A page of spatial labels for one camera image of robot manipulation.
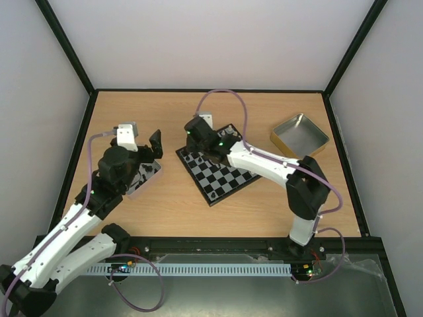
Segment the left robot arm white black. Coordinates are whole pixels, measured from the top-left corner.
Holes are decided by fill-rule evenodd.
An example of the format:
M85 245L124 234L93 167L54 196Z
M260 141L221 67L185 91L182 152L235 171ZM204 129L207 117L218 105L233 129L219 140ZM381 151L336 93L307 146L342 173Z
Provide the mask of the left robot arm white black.
M25 257L13 265L1 266L2 316L17 312L24 316L42 316L72 280L92 265L107 258L137 258L130 250L130 235L119 225L106 225L91 241L78 247L85 235L99 225L134 193L134 180L140 170L162 158L161 131L150 138L149 145L137 145L137 132L121 124L102 136L114 135L109 148L98 161L98 168L88 169L88 182L75 198L62 220ZM6 311L6 302L12 308Z

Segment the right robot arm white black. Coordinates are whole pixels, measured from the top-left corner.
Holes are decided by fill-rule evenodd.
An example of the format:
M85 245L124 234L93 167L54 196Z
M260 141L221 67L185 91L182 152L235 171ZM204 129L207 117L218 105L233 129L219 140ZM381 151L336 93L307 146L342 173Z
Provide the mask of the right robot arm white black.
M298 160L255 149L233 133L220 136L201 116L194 116L184 130L190 152L199 152L214 164L247 170L286 190L294 219L284 252L304 258L311 251L318 212L330 192L317 161L308 156Z

